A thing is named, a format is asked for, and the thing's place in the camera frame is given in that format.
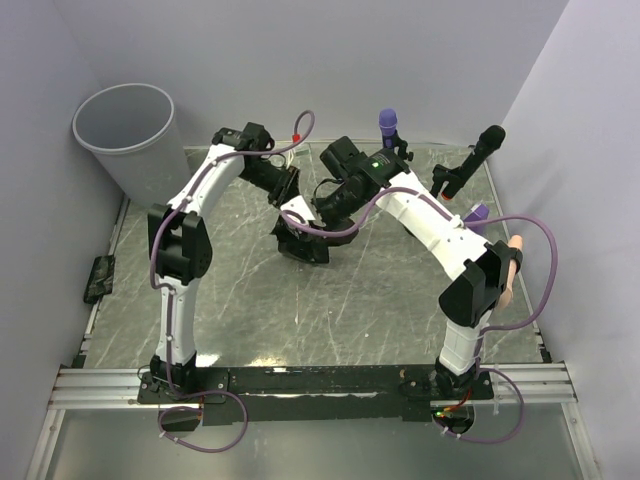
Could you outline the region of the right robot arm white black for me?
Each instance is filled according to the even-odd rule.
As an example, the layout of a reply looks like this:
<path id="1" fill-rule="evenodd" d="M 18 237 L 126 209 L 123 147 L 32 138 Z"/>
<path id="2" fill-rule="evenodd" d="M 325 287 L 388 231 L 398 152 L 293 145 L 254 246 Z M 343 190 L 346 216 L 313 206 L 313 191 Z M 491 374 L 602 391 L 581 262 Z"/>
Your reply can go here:
<path id="1" fill-rule="evenodd" d="M 462 396 L 479 375 L 481 332 L 518 270 L 519 246 L 491 243 L 466 227 L 391 149 L 368 155 L 343 136 L 320 159 L 339 183 L 331 194 L 312 202 L 328 230 L 341 229 L 358 210 L 374 205 L 420 241 L 450 278 L 438 298 L 447 323 L 435 382 L 444 396 Z"/>

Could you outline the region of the black trash bag roll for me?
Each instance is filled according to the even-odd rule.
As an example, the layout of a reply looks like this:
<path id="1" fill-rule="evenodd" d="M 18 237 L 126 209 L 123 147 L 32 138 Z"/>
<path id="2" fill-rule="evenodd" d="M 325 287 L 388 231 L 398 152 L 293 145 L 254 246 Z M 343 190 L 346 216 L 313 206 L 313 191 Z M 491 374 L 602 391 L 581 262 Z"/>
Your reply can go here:
<path id="1" fill-rule="evenodd" d="M 355 230 L 350 235 L 339 238 L 323 238 L 301 232 L 279 218 L 271 231 L 276 237 L 278 252 L 302 263 L 323 265 L 330 262 L 329 249 L 350 244 L 358 235 Z"/>

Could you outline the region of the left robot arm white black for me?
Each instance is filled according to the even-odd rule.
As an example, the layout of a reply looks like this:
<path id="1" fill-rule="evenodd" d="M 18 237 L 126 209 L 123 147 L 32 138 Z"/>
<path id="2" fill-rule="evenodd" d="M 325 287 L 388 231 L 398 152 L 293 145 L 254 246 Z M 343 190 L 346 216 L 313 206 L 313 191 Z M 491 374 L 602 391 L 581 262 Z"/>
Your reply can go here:
<path id="1" fill-rule="evenodd" d="M 148 211 L 150 282 L 161 293 L 160 338 L 150 373 L 176 402 L 189 400 L 198 389 L 195 306 L 200 280 L 213 260 L 206 217 L 237 178 L 264 190 L 275 207 L 297 196 L 298 170 L 268 159 L 279 153 L 260 124 L 249 122 L 241 131 L 223 128 L 183 189 Z"/>

